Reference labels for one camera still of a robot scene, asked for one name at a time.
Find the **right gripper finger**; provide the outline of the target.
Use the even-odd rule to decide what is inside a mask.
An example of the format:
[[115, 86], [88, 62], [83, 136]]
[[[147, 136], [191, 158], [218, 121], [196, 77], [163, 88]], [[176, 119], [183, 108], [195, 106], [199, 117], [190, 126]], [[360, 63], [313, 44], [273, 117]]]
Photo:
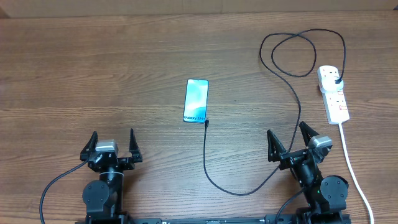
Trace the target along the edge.
[[307, 123], [304, 121], [299, 123], [299, 127], [303, 136], [303, 140], [306, 146], [317, 146], [318, 139], [317, 136], [319, 135], [314, 129], [312, 129]]
[[268, 161], [280, 161], [281, 157], [287, 153], [283, 144], [279, 141], [277, 136], [269, 129], [267, 131], [268, 141]]

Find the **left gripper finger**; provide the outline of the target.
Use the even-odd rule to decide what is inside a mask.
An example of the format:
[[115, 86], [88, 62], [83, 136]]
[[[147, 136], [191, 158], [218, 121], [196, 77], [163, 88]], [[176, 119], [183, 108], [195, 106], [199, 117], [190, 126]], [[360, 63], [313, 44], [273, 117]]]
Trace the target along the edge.
[[94, 131], [90, 137], [90, 140], [80, 152], [81, 161], [87, 161], [90, 158], [91, 153], [95, 152], [95, 147], [97, 142], [98, 142], [98, 134], [97, 131]]
[[130, 129], [129, 152], [131, 153], [133, 163], [142, 162], [142, 154], [137, 145], [134, 130], [132, 128]]

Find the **smartphone with blue screen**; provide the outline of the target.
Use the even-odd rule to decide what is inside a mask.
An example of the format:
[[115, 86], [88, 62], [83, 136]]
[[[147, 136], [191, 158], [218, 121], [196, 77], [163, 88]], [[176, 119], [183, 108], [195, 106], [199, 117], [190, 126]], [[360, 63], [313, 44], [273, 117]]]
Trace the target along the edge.
[[204, 123], [208, 102], [208, 80], [188, 79], [186, 85], [183, 121]]

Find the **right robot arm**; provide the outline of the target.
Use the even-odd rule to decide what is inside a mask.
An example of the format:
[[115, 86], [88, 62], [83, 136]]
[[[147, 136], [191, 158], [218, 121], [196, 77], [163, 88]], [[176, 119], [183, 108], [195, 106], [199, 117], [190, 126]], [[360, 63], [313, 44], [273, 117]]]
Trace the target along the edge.
[[[346, 209], [348, 181], [338, 175], [323, 177], [318, 165], [331, 151], [332, 139], [319, 134], [305, 122], [299, 125], [305, 149], [288, 152], [277, 136], [267, 131], [268, 161], [278, 162], [279, 170], [289, 169], [297, 179], [301, 190], [286, 201], [277, 214], [266, 215], [266, 223], [350, 223]], [[308, 206], [296, 209], [294, 214], [283, 215], [284, 208], [300, 194]]]

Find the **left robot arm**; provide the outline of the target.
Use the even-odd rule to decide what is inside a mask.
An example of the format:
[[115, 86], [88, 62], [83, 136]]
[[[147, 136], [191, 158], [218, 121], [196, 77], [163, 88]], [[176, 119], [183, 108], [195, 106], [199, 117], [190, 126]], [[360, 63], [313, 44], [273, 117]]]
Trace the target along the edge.
[[118, 156], [113, 139], [100, 141], [95, 131], [80, 152], [80, 160], [99, 173], [99, 179], [88, 183], [82, 193], [86, 205], [85, 223], [133, 223], [123, 210], [124, 171], [135, 169], [142, 162], [134, 130], [130, 129], [129, 157]]

